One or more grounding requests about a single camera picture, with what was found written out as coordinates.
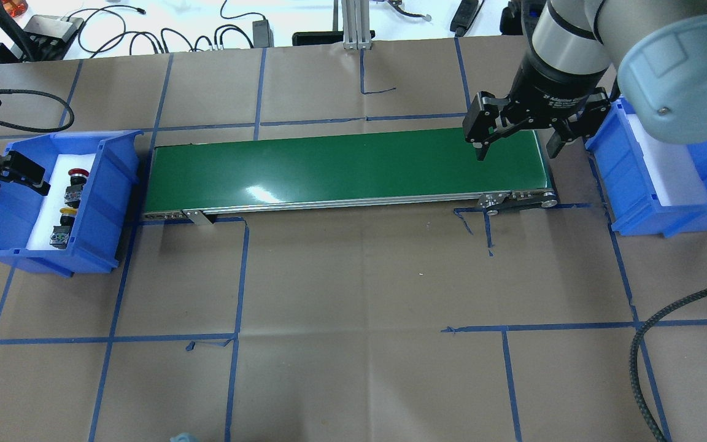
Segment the green conveyor belt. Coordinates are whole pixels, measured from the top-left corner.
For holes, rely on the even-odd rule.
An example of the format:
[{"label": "green conveyor belt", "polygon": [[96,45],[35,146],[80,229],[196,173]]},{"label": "green conveyor belt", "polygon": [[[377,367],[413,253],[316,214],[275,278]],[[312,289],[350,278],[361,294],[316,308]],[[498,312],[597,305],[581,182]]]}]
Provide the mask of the green conveyor belt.
[{"label": "green conveyor belt", "polygon": [[552,188],[532,131],[494,143],[483,162],[461,134],[454,128],[158,147],[145,214],[440,201]]}]

